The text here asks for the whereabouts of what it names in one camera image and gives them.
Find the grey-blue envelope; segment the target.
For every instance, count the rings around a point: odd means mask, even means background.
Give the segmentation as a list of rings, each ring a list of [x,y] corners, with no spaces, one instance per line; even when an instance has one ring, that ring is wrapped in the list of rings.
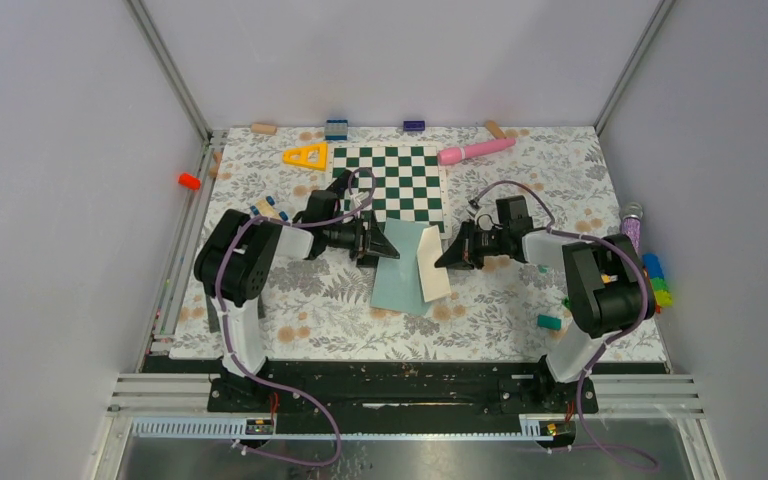
[[[370,306],[413,316],[425,316],[430,303],[423,299],[417,250],[427,224],[388,219],[384,234],[399,253],[398,259],[378,261]]]

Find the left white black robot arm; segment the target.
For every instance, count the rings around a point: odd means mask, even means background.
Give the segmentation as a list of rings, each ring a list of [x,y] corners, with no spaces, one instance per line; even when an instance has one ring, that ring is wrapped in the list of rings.
[[[219,322],[223,367],[239,376],[232,398],[245,410],[261,409],[270,397],[268,381],[256,373],[267,360],[260,295],[275,258],[313,260],[327,248],[344,249],[361,264],[400,257],[374,213],[342,213],[339,203],[336,192],[316,190],[291,223],[228,209],[198,252],[194,277]]]

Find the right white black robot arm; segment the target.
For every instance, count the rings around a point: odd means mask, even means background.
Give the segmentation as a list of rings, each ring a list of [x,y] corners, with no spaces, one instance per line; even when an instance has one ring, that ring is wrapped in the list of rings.
[[[572,324],[540,359],[533,386],[537,405],[557,412],[573,398],[571,383],[588,375],[608,344],[654,315],[655,294],[628,236],[537,228],[522,196],[499,199],[496,209],[497,222],[489,229],[475,220],[462,222],[435,264],[472,270],[483,268],[488,256],[507,256],[563,273]]]

